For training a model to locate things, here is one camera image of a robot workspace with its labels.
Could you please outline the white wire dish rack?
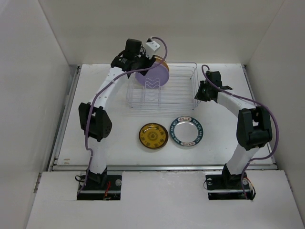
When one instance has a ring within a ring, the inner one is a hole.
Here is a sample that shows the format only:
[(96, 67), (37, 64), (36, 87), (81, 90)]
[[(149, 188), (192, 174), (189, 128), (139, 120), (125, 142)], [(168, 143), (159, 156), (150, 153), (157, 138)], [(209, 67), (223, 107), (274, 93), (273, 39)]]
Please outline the white wire dish rack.
[(194, 62), (170, 62), (169, 80), (158, 89), (138, 83), (135, 74), (129, 79), (126, 100), (134, 109), (192, 110), (199, 101), (194, 97), (199, 88), (198, 68)]

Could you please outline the white blue rimmed plate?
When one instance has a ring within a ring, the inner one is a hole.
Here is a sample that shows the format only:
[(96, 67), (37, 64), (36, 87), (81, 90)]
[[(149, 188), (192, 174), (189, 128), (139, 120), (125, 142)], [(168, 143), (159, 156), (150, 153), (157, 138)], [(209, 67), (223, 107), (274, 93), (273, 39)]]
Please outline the white blue rimmed plate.
[(190, 116), (180, 116), (172, 121), (169, 134), (176, 144), (183, 147), (193, 147), (203, 139), (204, 129), (197, 119)]

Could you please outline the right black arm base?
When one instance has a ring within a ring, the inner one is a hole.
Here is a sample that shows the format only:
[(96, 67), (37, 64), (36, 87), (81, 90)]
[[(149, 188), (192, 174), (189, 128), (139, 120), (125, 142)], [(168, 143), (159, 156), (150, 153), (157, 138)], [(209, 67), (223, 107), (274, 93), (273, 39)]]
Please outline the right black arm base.
[(221, 173), (206, 173), (205, 184), (209, 200), (254, 200), (256, 191), (241, 175), (227, 176)]

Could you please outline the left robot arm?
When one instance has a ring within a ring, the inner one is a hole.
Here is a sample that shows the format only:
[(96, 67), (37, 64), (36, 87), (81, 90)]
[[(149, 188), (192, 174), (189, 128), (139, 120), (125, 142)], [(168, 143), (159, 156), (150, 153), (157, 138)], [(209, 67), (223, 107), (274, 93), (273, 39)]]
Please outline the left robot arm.
[(84, 189), (88, 181), (96, 189), (105, 187), (107, 178), (103, 173), (107, 170), (106, 161), (101, 153), (95, 153), (89, 146), (89, 138), (100, 142), (110, 134), (112, 122), (107, 114), (107, 108), (131, 74), (140, 73), (145, 76), (158, 66), (155, 54), (160, 45), (156, 39), (157, 37), (150, 37), (146, 42), (128, 39), (124, 50), (112, 60), (109, 72), (95, 96), (87, 103), (80, 103), (80, 126), (85, 135), (85, 149), (90, 153), (85, 177), (79, 181), (80, 189)]

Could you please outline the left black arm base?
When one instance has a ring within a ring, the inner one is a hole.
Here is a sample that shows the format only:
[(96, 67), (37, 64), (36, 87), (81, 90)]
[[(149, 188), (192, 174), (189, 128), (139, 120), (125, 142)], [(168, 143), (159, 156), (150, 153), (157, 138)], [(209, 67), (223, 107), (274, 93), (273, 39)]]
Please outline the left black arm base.
[(77, 200), (121, 200), (122, 175), (107, 175), (101, 184), (87, 179), (81, 191), (85, 175), (77, 175), (75, 180), (79, 182)]

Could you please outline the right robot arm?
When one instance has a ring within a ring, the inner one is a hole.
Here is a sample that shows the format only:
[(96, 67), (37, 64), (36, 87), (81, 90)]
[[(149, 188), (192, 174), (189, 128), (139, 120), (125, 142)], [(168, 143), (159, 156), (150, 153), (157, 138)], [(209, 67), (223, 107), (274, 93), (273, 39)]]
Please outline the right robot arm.
[(257, 151), (272, 140), (272, 116), (264, 105), (231, 92), (230, 86), (223, 85), (219, 71), (207, 70), (203, 75), (205, 80), (200, 81), (195, 99), (214, 101), (237, 117), (238, 145), (221, 175), (222, 185), (230, 189), (243, 182), (245, 170), (255, 160)]

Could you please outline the tan plate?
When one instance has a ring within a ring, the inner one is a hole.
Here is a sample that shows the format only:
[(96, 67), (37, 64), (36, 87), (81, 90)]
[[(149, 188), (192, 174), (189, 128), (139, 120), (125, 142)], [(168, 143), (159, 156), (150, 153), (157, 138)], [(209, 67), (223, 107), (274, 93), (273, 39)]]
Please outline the tan plate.
[(170, 71), (166, 60), (162, 61), (163, 58), (159, 55), (154, 55), (154, 58), (155, 58), (155, 62), (154, 62), (155, 66), (157, 66), (159, 63), (161, 63), (161, 65), (163, 67), (165, 67), (168, 72)]

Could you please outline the purple plate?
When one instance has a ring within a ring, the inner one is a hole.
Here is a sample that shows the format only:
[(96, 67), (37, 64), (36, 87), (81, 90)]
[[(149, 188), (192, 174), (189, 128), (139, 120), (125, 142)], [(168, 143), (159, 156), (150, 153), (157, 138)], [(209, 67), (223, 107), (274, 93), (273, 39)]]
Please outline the purple plate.
[(168, 82), (170, 77), (168, 65), (166, 63), (156, 65), (157, 63), (154, 63), (154, 68), (150, 69), (146, 75), (142, 75), (142, 72), (135, 74), (139, 84), (148, 89), (158, 89)]

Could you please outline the metal table edge rail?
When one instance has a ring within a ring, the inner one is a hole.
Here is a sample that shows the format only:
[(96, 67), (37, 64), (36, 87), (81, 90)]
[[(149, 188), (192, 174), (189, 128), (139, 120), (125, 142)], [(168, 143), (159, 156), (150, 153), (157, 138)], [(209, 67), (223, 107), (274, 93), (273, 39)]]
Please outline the metal table edge rail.
[[(53, 165), (49, 171), (84, 171), (87, 167), (84, 165)], [(132, 165), (109, 165), (107, 166), (109, 171), (216, 171), (222, 170), (223, 166), (132, 166)], [(269, 165), (250, 165), (249, 170), (278, 170), (276, 164)]]

